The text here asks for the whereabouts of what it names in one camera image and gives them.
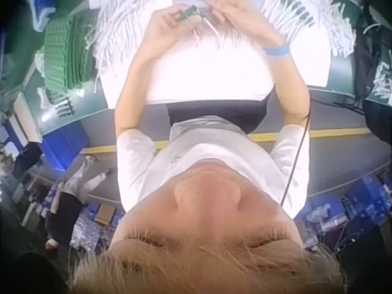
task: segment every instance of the closed eye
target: closed eye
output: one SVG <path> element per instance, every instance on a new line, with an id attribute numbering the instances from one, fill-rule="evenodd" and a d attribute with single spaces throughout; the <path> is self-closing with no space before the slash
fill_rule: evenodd
<path id="1" fill-rule="evenodd" d="M 279 230 L 275 232 L 270 232 L 267 235 L 247 238 L 247 247 L 258 248 L 267 245 L 268 243 L 286 239 L 290 239 L 288 233 L 286 231 Z"/>
<path id="2" fill-rule="evenodd" d="M 156 238 L 153 235 L 150 235 L 148 232 L 141 232 L 132 230 L 127 236 L 127 239 L 135 239 L 146 244 L 152 245 L 154 247 L 164 247 L 165 243 L 162 241 L 162 238 Z"/>

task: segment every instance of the gray floor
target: gray floor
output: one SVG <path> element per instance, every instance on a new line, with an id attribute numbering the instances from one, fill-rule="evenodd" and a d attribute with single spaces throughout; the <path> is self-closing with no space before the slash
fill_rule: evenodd
<path id="1" fill-rule="evenodd" d="M 319 101 L 331 103 L 342 100 L 341 96 L 317 93 L 313 97 Z M 113 111 L 108 110 L 82 120 L 83 126 L 90 137 L 91 146 L 115 144 Z M 268 104 L 268 114 L 255 132 L 277 132 L 282 125 L 277 100 L 271 98 Z M 351 111 L 332 108 L 312 103 L 311 129 L 335 129 L 346 127 L 366 127 L 363 116 Z M 169 134 L 169 122 L 165 105 L 147 107 L 142 131 L 154 140 L 165 140 Z M 273 143 L 262 146 L 269 150 Z M 116 154 L 99 154 L 96 167 L 90 172 L 90 178 L 110 167 L 116 166 Z M 344 186 L 365 173 L 386 165 L 391 160 L 391 149 L 373 135 L 362 135 L 339 138 L 315 138 L 311 140 L 311 166 L 309 195 Z M 41 176 L 55 181 L 59 177 L 68 177 L 80 165 L 82 158 L 78 158 L 66 175 L 53 172 L 48 167 L 35 170 Z M 99 199 L 108 199 L 119 203 L 119 192 L 116 175 L 109 177 L 93 193 Z"/>

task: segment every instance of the sleeve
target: sleeve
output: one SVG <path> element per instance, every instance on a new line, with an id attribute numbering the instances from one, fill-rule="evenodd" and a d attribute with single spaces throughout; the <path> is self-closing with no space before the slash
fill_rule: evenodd
<path id="1" fill-rule="evenodd" d="M 118 137 L 118 187 L 125 211 L 136 205 L 144 175 L 155 152 L 154 142 L 139 130 L 126 130 Z"/>
<path id="2" fill-rule="evenodd" d="M 278 133 L 271 157 L 284 178 L 285 187 L 290 177 L 295 157 L 300 147 L 305 128 L 294 124 L 286 125 Z M 309 132 L 306 131 L 301 151 L 295 165 L 283 209 L 294 218 L 305 205 L 309 184 Z"/>
<path id="3" fill-rule="evenodd" d="M 55 226 L 55 222 L 56 222 L 56 215 L 48 211 L 47 216 L 45 218 L 45 228 L 47 229 L 49 235 L 51 236 L 53 236 L 53 227 Z"/>

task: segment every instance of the white t-shirt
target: white t-shirt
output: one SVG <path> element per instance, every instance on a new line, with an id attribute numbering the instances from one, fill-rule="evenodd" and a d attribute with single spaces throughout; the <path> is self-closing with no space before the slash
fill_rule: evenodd
<path id="1" fill-rule="evenodd" d="M 139 130 L 117 139 L 118 184 L 126 211 L 170 178 L 202 159 L 219 159 L 281 202 L 304 128 L 287 125 L 267 153 L 236 125 L 217 116 L 204 116 L 173 125 L 170 142 L 158 153 L 154 142 Z M 295 217 L 304 206 L 309 182 L 307 133 L 283 209 Z"/>

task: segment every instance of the black pants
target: black pants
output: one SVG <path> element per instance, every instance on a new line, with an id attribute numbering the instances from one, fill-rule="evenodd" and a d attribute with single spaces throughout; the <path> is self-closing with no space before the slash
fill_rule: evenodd
<path id="1" fill-rule="evenodd" d="M 216 115 L 237 125 L 245 133 L 254 131 L 267 114 L 267 103 L 270 94 L 263 101 L 254 100 L 205 100 L 167 104 L 170 125 L 199 118 L 205 115 Z"/>

